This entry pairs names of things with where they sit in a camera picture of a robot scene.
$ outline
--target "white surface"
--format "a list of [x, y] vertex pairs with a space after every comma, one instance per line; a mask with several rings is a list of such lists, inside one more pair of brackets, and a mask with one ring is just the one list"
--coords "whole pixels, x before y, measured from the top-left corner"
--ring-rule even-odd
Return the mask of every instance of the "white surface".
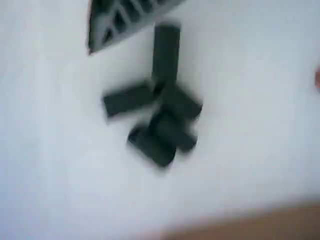
[[0, 237], [123, 239], [320, 194], [318, 0], [188, 0], [179, 75], [198, 146], [157, 174], [106, 124], [103, 91], [151, 70], [153, 28], [86, 56], [86, 0], [0, 10]]

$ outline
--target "cylindrical block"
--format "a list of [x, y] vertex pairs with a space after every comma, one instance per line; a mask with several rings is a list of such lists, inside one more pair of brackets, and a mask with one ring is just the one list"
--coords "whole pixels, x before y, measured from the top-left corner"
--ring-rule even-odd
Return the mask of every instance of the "cylindrical block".
[[183, 153], [190, 152], [197, 144], [197, 138], [189, 133], [185, 125], [167, 111], [161, 111], [151, 120], [150, 131], [163, 141], [176, 146]]
[[154, 100], [153, 90], [147, 82], [137, 83], [103, 97], [103, 103], [109, 118], [152, 104]]
[[168, 167], [175, 158], [176, 147], [152, 135], [146, 126], [136, 126], [128, 141], [160, 168]]
[[161, 92], [160, 99], [165, 109], [182, 120], [193, 121], [202, 111], [202, 103], [177, 84], [167, 84]]
[[180, 26], [162, 23], [154, 30], [152, 78], [157, 82], [177, 80], [179, 64]]

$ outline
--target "small cylinder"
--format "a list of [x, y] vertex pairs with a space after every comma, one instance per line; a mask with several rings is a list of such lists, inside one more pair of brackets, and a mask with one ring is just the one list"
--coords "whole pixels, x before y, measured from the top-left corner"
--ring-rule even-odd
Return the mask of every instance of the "small cylinder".
[[157, 82], [177, 80], [180, 47], [180, 26], [162, 23], [154, 30], [152, 78]]
[[197, 144], [197, 138], [189, 133], [185, 125], [167, 111], [161, 111], [151, 120], [150, 131], [183, 153], [190, 152]]
[[161, 92], [160, 99], [165, 109], [182, 120], [193, 121], [202, 111], [202, 103], [177, 84], [167, 84]]
[[153, 90], [147, 82], [111, 92], [103, 97], [103, 103], [109, 118], [150, 105], [154, 100]]
[[160, 168], [168, 167], [176, 155], [176, 147], [152, 135], [146, 126], [136, 126], [128, 141]]

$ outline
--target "dark gray plastic piece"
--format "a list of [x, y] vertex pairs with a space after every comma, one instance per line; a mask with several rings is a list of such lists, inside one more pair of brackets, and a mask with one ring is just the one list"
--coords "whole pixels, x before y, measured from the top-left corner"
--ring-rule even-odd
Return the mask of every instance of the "dark gray plastic piece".
[[130, 132], [128, 142], [160, 168], [168, 167], [176, 155], [174, 146], [152, 135], [144, 125], [138, 125]]
[[177, 84], [167, 84], [160, 94], [162, 107], [177, 118], [193, 121], [202, 111], [202, 103]]
[[172, 22], [154, 29], [152, 79], [158, 83], [174, 83], [179, 65], [181, 27]]
[[197, 138], [187, 130], [186, 125], [165, 110], [161, 110], [152, 118], [149, 130], [183, 153], [190, 152], [197, 144]]
[[129, 37], [184, 0], [92, 0], [88, 49], [95, 53]]
[[154, 92], [146, 81], [107, 93], [103, 97], [109, 118], [150, 105], [154, 100]]

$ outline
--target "wooden surface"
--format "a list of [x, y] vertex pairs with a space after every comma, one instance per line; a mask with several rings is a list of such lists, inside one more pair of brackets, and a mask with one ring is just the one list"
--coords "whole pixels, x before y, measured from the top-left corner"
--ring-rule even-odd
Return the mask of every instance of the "wooden surface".
[[166, 240], [320, 240], [320, 204], [171, 234]]

